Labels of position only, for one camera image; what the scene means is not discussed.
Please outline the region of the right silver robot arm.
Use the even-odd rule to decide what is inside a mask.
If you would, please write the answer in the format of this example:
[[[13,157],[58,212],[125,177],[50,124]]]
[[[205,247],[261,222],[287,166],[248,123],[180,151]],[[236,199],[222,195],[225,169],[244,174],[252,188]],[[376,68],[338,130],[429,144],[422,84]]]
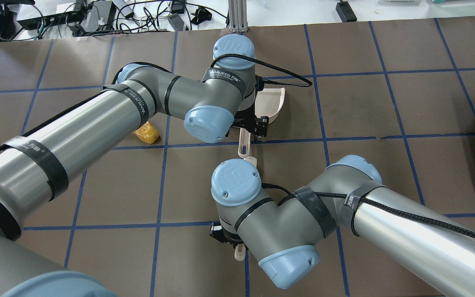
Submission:
[[[348,155],[276,203],[247,160],[211,177],[223,235],[243,243],[279,289],[320,261],[315,245],[339,226],[386,252],[448,297],[475,297],[475,231],[386,187],[373,164]]]

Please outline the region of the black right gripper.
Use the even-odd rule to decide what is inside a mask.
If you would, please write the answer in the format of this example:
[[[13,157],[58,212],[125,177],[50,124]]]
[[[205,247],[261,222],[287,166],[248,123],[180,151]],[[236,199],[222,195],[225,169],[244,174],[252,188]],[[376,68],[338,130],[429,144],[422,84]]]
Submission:
[[[247,246],[237,233],[232,233],[223,228],[220,222],[213,222],[209,228],[209,236],[222,244],[230,244],[232,248],[236,248],[238,245],[243,245],[245,250]]]

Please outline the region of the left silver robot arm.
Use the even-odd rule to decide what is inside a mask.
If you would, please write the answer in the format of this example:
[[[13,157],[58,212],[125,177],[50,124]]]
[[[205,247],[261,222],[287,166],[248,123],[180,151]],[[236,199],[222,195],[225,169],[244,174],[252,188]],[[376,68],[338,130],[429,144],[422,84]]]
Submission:
[[[66,192],[94,162],[157,113],[184,120],[205,143],[218,143],[255,99],[258,60],[253,42],[229,34],[213,47],[200,81],[160,66],[124,66],[102,90],[0,146],[0,297],[113,297],[101,282],[17,244],[24,220]]]

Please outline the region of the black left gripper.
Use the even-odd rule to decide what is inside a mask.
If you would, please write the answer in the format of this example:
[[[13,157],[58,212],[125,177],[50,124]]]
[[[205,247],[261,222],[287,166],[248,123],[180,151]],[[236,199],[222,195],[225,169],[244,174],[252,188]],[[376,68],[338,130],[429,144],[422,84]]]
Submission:
[[[268,134],[269,116],[257,117],[252,108],[238,111],[234,116],[232,127],[243,128],[255,137],[264,138]]]

